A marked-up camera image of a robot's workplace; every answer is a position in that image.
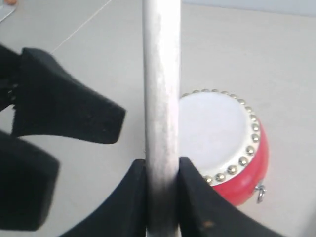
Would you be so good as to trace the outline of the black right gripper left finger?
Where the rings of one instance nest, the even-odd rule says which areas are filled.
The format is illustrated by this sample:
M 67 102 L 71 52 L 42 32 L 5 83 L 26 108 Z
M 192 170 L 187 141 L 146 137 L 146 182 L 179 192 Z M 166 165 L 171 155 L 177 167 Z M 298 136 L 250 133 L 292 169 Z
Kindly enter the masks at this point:
M 143 159 L 136 159 L 111 195 L 63 237 L 144 237 L 147 179 Z

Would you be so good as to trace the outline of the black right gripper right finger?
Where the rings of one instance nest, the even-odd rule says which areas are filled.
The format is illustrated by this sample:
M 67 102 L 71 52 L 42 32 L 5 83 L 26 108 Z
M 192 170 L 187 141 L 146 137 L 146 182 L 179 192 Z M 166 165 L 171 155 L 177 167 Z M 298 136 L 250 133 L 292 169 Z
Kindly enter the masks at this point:
M 181 157 L 179 162 L 178 219 L 183 237 L 282 236 L 226 201 L 187 157 Z

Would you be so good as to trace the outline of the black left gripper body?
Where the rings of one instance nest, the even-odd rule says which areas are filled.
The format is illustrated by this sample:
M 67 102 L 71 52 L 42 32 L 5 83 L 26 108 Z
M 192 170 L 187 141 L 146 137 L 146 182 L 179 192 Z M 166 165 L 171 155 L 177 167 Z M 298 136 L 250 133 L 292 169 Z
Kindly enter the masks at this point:
M 0 45 L 0 110 L 16 105 L 21 92 L 21 55 Z

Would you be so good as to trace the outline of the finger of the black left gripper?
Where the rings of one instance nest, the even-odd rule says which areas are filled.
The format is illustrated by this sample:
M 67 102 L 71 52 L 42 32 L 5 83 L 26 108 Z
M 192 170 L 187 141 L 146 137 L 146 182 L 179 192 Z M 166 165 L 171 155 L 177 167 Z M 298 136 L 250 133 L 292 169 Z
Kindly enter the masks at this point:
M 43 50 L 22 50 L 14 96 L 14 136 L 55 135 L 99 144 L 119 139 L 126 110 L 73 78 Z
M 36 231 L 46 221 L 59 161 L 33 144 L 0 133 L 0 228 Z

